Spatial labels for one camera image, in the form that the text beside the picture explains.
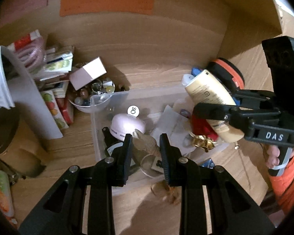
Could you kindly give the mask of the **orange sleeve forearm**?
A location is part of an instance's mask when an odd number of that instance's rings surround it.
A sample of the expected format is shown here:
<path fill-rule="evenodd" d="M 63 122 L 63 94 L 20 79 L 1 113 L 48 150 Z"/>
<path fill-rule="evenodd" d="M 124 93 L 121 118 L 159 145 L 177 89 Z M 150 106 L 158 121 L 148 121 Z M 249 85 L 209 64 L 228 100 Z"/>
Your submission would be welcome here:
<path fill-rule="evenodd" d="M 281 176 L 269 176 L 277 204 L 285 215 L 294 207 L 294 156 Z"/>

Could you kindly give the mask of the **person's right hand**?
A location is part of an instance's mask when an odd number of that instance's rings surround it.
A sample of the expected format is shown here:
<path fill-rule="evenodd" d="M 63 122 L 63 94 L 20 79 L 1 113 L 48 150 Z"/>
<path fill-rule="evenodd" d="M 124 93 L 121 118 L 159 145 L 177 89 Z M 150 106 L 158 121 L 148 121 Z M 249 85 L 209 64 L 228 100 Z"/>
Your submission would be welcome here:
<path fill-rule="evenodd" d="M 277 146 L 265 145 L 263 154 L 264 154 L 266 166 L 269 169 L 273 169 L 274 167 L 279 165 L 280 150 Z"/>

